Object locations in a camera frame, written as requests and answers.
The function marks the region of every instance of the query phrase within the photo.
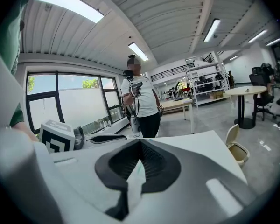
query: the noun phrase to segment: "tree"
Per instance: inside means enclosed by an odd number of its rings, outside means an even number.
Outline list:
[[[84,80],[82,88],[98,88],[98,80]]]
[[[34,87],[34,77],[29,77],[28,79],[28,93],[30,93]]]

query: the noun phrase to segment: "ceiling light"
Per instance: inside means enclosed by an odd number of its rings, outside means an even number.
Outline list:
[[[250,41],[248,41],[248,43],[251,43],[251,42],[255,41],[257,38],[259,38],[260,36],[262,36],[266,32],[267,32],[267,30],[263,30],[262,32],[258,33],[255,37],[253,37]]]
[[[36,0],[57,5],[97,23],[104,15],[81,0]]]
[[[147,61],[148,57],[141,51],[141,49],[136,45],[136,43],[131,43],[128,45],[130,49],[133,50],[143,61]]]
[[[268,43],[267,46],[273,45],[275,43],[277,43],[278,41],[280,41],[280,38],[273,40],[272,42]]]
[[[213,37],[217,27],[219,26],[220,22],[221,22],[221,20],[218,19],[218,18],[215,18],[213,20],[213,22],[211,24],[211,27],[210,27],[209,31],[207,32],[207,35],[204,39],[204,42],[209,42],[210,41],[210,39]]]
[[[238,55],[234,56],[233,58],[229,59],[230,61],[234,60],[235,58],[237,58]]]

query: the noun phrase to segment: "trash can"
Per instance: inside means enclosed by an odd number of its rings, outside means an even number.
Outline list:
[[[249,159],[250,153],[248,149],[240,145],[235,141],[238,136],[239,126],[232,126],[227,133],[225,144],[228,147],[229,151],[235,158],[236,162],[240,167],[242,167]]]

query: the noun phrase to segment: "white box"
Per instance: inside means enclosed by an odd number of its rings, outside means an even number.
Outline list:
[[[70,125],[65,123],[60,123],[50,119],[42,123],[39,140],[46,145],[49,153],[74,150],[74,131]]]

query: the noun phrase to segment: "window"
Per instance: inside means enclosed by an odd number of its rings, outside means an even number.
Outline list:
[[[124,116],[115,79],[85,74],[28,73],[27,113],[31,130],[39,133],[41,123],[52,119],[81,126],[84,134],[104,128]]]
[[[59,121],[55,97],[30,101],[30,113],[34,129],[39,129],[48,119]]]
[[[102,84],[104,89],[116,89],[115,80],[102,78]]]
[[[105,92],[105,95],[106,95],[107,104],[108,104],[109,108],[119,105],[117,92],[115,92],[115,91]]]
[[[27,94],[38,94],[49,91],[56,91],[55,75],[31,75],[28,76]]]

